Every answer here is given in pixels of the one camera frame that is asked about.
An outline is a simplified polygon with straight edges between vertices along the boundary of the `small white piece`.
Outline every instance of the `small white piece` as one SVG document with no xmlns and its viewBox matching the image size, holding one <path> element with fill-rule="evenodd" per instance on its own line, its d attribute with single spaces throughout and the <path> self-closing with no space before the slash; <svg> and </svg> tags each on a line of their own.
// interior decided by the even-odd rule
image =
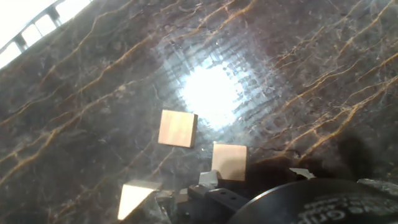
<svg viewBox="0 0 398 224">
<path fill-rule="evenodd" d="M 308 169 L 301 169 L 301 168 L 289 168 L 291 171 L 295 172 L 296 174 L 303 175 L 308 180 L 312 178 L 316 178 Z"/>
<path fill-rule="evenodd" d="M 199 184 L 211 189 L 215 189 L 218 185 L 217 170 L 210 172 L 201 172 L 199 176 Z"/>
</svg>

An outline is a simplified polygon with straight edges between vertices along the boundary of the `orange marble vein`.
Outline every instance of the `orange marble vein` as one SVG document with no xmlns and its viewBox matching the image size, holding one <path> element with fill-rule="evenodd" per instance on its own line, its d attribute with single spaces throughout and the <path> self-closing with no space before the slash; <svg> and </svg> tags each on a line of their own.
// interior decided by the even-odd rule
<svg viewBox="0 0 398 224">
<path fill-rule="evenodd" d="M 106 13 L 96 17 L 95 20 L 94 20 L 93 26 L 91 27 L 90 32 L 83 38 L 83 40 L 81 40 L 81 42 L 78 44 L 78 46 L 70 54 L 68 54 L 65 58 L 63 58 L 61 61 L 59 61 L 57 64 L 55 64 L 49 70 L 49 72 L 47 72 L 46 76 L 44 76 L 44 78 L 43 78 L 42 82 L 40 83 L 39 87 L 41 87 L 43 85 L 43 82 L 46 81 L 46 79 L 48 79 L 48 77 L 55 72 L 55 70 L 57 69 L 57 67 L 59 65 L 61 65 L 63 62 L 65 62 L 66 60 L 68 60 L 70 57 L 72 57 L 73 55 L 75 55 L 78 52 L 80 47 L 85 43 L 85 41 L 88 39 L 88 37 L 93 33 L 94 28 L 96 27 L 96 24 L 97 24 L 99 19 L 101 19 L 102 17 L 105 17 L 107 15 L 114 14 L 114 13 L 117 13 L 117 12 L 121 11 L 122 9 L 124 9 L 125 7 L 130 5 L 132 2 L 133 2 L 133 0 L 127 2 L 126 4 L 124 4 L 119 9 L 116 9 L 116 10 L 113 10 L 113 11 L 110 11 L 110 12 L 106 12 Z"/>
<path fill-rule="evenodd" d="M 352 38 L 350 38 L 347 41 L 347 43 L 344 45 L 344 47 L 340 50 L 336 59 L 338 59 L 341 56 L 341 54 L 344 52 L 344 50 L 354 41 L 355 38 L 357 38 L 357 36 L 361 35 L 363 32 L 367 31 L 370 27 L 372 27 L 380 19 L 381 15 L 384 13 L 384 11 L 394 2 L 395 2 L 395 0 L 390 0 L 388 2 L 388 4 L 380 11 L 380 13 L 377 15 L 377 17 L 372 21 L 372 23 L 370 23 L 368 26 L 366 26 L 360 32 L 358 32 Z"/>
<path fill-rule="evenodd" d="M 321 144 L 323 144 L 325 141 L 335 137 L 336 135 L 338 135 L 340 132 L 342 132 L 342 130 L 344 130 L 344 128 L 346 127 L 346 125 L 352 120 L 353 116 L 355 115 L 356 112 L 358 112 L 358 110 L 360 110 L 361 108 L 363 108 L 364 106 L 366 106 L 369 102 L 371 102 L 372 100 L 374 100 L 375 98 L 377 98 L 381 93 L 383 93 L 384 91 L 386 91 L 392 84 L 394 84 L 396 81 L 398 81 L 398 77 L 394 77 L 391 78 L 388 82 L 386 82 L 387 84 L 381 88 L 377 93 L 373 94 L 372 96 L 366 98 L 365 100 L 355 104 L 354 106 L 351 107 L 351 111 L 349 112 L 349 115 L 347 116 L 347 118 L 342 122 L 342 124 L 340 125 L 340 127 L 326 135 L 321 137 L 314 145 L 312 145 L 309 149 L 307 149 L 307 151 L 302 155 L 301 159 L 304 159 L 306 156 L 310 155 L 318 146 L 320 146 Z"/>
</svg>

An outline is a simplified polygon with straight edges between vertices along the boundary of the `square wooden block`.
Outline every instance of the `square wooden block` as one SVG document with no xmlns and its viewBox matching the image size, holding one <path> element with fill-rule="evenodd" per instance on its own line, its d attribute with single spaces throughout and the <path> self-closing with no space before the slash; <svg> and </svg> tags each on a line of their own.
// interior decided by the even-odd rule
<svg viewBox="0 0 398 224">
<path fill-rule="evenodd" d="M 211 169 L 224 180 L 244 181 L 247 154 L 246 146 L 214 144 Z"/>
<path fill-rule="evenodd" d="M 162 184 L 132 180 L 123 184 L 120 196 L 118 220 L 125 219 L 136 209 L 153 191 L 159 190 Z"/>
<path fill-rule="evenodd" d="M 198 115 L 163 110 L 158 142 L 172 146 L 192 147 L 195 144 L 197 123 Z"/>
</svg>

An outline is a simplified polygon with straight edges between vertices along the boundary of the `dark marble countertop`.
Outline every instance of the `dark marble countertop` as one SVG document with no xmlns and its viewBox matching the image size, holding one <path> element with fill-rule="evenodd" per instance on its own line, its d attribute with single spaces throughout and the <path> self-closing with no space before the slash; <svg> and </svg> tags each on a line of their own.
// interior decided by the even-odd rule
<svg viewBox="0 0 398 224">
<path fill-rule="evenodd" d="M 0 71 L 0 222 L 114 223 L 124 183 L 188 187 L 213 142 L 248 146 L 248 165 L 395 181 L 397 15 L 396 0 L 95 0 Z M 162 109 L 198 115 L 194 148 L 157 143 Z"/>
</svg>

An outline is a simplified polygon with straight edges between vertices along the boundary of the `window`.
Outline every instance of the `window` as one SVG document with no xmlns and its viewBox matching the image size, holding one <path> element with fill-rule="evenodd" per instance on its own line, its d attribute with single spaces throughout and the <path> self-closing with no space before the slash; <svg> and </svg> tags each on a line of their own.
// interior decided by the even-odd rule
<svg viewBox="0 0 398 224">
<path fill-rule="evenodd" d="M 22 32 L 22 37 L 25 39 L 28 47 L 32 46 L 36 41 L 42 38 L 39 30 L 37 30 L 34 24 L 30 25 L 24 32 Z"/>
<path fill-rule="evenodd" d="M 17 44 L 15 42 L 11 42 L 11 44 L 9 44 L 8 47 L 0 54 L 0 68 L 6 66 L 20 54 L 21 51 L 19 50 Z"/>
<path fill-rule="evenodd" d="M 47 35 L 56 28 L 49 15 L 41 17 L 35 25 L 42 35 Z"/>
<path fill-rule="evenodd" d="M 69 21 L 82 9 L 84 9 L 90 0 L 66 0 L 55 7 L 58 14 L 60 14 L 60 20 L 62 23 Z"/>
</svg>

